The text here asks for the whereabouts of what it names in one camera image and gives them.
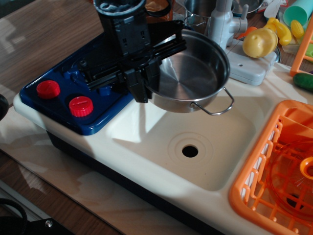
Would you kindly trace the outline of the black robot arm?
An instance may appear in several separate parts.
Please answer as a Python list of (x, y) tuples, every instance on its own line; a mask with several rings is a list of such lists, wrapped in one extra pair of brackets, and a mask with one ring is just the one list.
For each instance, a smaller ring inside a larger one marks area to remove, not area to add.
[(171, 1), (156, 12), (147, 10), (144, 0), (95, 0), (93, 4), (104, 34), (100, 46), (78, 61), (88, 88), (124, 83), (136, 102), (148, 102), (149, 89), (159, 85), (162, 60), (186, 49), (183, 22), (147, 23), (147, 16), (169, 13)]

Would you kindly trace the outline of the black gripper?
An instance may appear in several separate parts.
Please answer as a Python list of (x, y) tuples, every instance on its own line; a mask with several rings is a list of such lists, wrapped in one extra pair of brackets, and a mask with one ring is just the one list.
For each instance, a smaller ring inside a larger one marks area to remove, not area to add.
[(101, 43), (79, 61), (90, 90), (124, 83), (136, 102), (147, 103), (146, 86), (158, 88), (163, 59), (185, 50), (181, 20), (147, 23), (145, 15), (99, 15)]

